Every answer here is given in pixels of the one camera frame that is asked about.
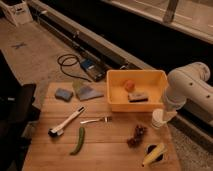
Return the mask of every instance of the cable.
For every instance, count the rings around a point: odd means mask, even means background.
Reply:
[[[71,63],[71,64],[65,64],[65,62],[67,60],[70,60],[70,59],[75,59],[75,61],[73,63]],[[87,78],[76,76],[76,75],[71,75],[71,74],[69,74],[69,73],[67,73],[67,72],[64,71],[63,67],[71,67],[73,65],[76,65],[77,63],[80,63],[79,58],[76,55],[74,55],[74,54],[64,54],[64,55],[61,55],[61,56],[58,57],[57,63],[60,65],[61,72],[64,73],[65,75],[67,75],[69,77],[73,77],[73,78],[78,78],[78,79],[86,80],[88,82],[92,82],[91,80],[89,80]]]

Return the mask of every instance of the floor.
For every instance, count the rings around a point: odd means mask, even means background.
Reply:
[[[42,106],[48,83],[73,80],[60,71],[57,58],[66,53],[76,52],[36,22],[15,27],[4,18],[0,18],[0,49],[22,84],[37,84],[35,105],[39,108]],[[67,72],[86,77],[78,65],[68,68]],[[169,128],[183,171],[213,170],[211,154],[173,125],[169,124]]]

